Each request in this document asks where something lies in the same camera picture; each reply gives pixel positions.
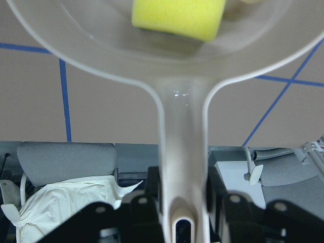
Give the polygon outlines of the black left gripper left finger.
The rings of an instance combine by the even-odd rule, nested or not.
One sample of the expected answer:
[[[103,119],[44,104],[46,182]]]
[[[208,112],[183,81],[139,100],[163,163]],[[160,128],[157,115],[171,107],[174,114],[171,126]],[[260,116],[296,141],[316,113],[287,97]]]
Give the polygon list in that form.
[[[159,167],[149,167],[146,177],[144,198],[147,202],[144,208],[148,210],[150,217],[153,215],[155,208],[155,218],[163,219],[163,187],[160,181]]]

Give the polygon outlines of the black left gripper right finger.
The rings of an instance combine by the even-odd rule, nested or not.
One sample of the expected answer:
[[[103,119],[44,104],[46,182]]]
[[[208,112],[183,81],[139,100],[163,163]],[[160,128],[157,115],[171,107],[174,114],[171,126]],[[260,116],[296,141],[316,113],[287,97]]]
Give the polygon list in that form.
[[[222,180],[220,172],[216,167],[208,167],[207,179],[207,210],[210,225],[213,232],[219,230],[220,208],[222,197],[227,193],[227,189]]]

